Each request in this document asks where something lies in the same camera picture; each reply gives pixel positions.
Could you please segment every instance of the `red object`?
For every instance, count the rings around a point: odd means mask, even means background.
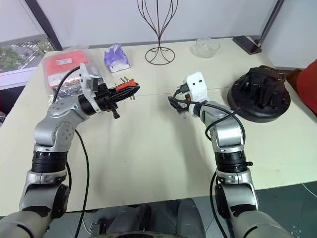
[[[80,63],[88,63],[87,55],[83,50],[70,51],[56,56],[47,57],[44,59],[44,71],[46,77],[49,80],[49,86],[55,88],[59,82],[56,83],[54,80],[50,80],[56,75],[60,80],[62,77],[61,73],[68,73],[73,68],[76,68]]]
[[[130,82],[127,83],[121,83],[120,85],[116,86],[115,91],[119,92],[122,89],[125,89],[127,87],[135,87],[136,83],[134,82],[134,79],[131,79]]]
[[[317,60],[299,74],[296,88],[304,103],[317,114]]]

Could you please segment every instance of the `red fabric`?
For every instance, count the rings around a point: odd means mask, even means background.
[[[317,60],[299,74],[296,87],[304,103],[317,114]]]
[[[58,61],[70,60],[70,62],[58,64]],[[50,75],[55,75],[58,73],[67,73],[73,68],[76,68],[80,63],[89,63],[88,57],[83,50],[69,51],[55,56],[44,58],[44,71],[48,78],[49,86],[51,88],[57,87],[56,85],[51,85],[49,80]]]

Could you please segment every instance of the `black rubber joint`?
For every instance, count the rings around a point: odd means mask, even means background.
[[[233,153],[215,153],[219,171],[225,173],[240,173],[247,170],[248,163],[244,151]]]
[[[81,109],[89,116],[95,114],[94,108],[91,106],[90,102],[87,100],[84,94],[78,96],[78,101]]]
[[[53,173],[63,171],[68,152],[33,152],[31,171],[35,173]]]

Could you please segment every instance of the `black device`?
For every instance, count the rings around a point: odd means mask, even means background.
[[[228,92],[228,102],[238,115],[253,122],[269,122],[287,111],[291,98],[284,82],[284,72],[265,65],[251,68],[235,81]]]
[[[236,36],[233,37],[232,40],[250,55],[262,52],[262,49],[259,46],[245,36]]]

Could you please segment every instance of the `phone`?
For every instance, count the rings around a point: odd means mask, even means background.
[[[260,47],[258,47],[245,36],[233,37],[233,41],[250,55],[262,52],[262,49]]]

